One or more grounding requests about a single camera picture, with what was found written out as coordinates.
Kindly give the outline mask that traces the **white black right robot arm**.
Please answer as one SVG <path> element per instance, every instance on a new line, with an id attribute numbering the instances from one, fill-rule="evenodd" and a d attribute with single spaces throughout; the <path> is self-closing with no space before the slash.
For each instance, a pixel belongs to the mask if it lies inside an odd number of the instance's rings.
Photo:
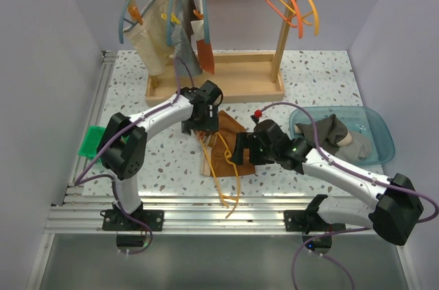
<path id="1" fill-rule="evenodd" d="M 257 124 L 253 132 L 237 133 L 231 161 L 236 165 L 245 161 L 252 165 L 278 164 L 351 194 L 350 199 L 319 194 L 306 209 L 285 211 L 288 231 L 308 234 L 353 225 L 374 230 L 394 245 L 405 245 L 424 211 L 408 177 L 369 173 L 326 151 L 319 152 L 304 138 L 288 137 L 271 119 Z"/>

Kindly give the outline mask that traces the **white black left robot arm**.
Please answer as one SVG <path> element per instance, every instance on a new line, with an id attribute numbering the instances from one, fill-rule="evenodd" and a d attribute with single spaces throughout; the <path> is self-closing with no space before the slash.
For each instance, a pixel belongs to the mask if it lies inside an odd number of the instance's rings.
<path id="1" fill-rule="evenodd" d="M 184 87 L 163 103 L 144 112 L 111 116 L 97 146 L 97 158 L 113 177 L 118 221 L 127 230 L 137 229 L 143 221 L 137 173 L 141 170 L 147 142 L 167 128 L 179 123 L 181 132 L 216 132 L 219 129 L 218 106 L 222 90 L 211 81 L 201 87 Z"/>

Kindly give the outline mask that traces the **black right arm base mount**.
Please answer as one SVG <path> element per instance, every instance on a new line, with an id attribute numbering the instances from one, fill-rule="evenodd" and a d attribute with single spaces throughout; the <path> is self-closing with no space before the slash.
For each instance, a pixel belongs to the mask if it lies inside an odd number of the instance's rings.
<path id="1" fill-rule="evenodd" d="M 319 194 L 311 200 L 305 210 L 285 210 L 283 212 L 285 230 L 305 234 L 345 230 L 345 224 L 327 223 L 318 215 L 321 203 L 327 198 L 327 195 Z"/>

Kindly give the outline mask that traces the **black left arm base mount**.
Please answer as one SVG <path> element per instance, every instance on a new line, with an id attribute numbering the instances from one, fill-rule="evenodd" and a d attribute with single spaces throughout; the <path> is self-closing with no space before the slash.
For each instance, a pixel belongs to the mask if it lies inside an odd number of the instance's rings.
<path id="1" fill-rule="evenodd" d="M 145 210 L 140 205 L 133 213 L 123 212 L 118 205 L 101 210 L 103 218 L 102 230 L 104 231 L 141 231 L 147 230 L 160 232 L 163 229 L 165 212 L 163 210 Z"/>

